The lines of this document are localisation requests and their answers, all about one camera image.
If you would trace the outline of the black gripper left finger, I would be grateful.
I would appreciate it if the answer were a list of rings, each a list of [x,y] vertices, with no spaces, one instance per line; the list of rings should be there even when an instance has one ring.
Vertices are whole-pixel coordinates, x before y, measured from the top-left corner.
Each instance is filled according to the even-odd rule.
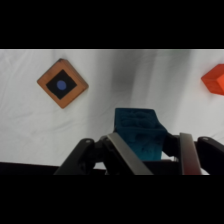
[[[111,133],[82,139],[55,172],[56,175],[90,175],[97,163],[103,163],[108,175],[152,175],[124,140]]]

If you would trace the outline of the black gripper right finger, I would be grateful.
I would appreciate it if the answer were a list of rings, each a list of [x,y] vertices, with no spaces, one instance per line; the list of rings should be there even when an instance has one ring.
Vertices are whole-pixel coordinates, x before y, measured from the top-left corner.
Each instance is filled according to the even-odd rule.
[[[196,142],[190,134],[180,134],[181,172],[183,175],[224,175],[224,145],[210,137],[199,137]]]

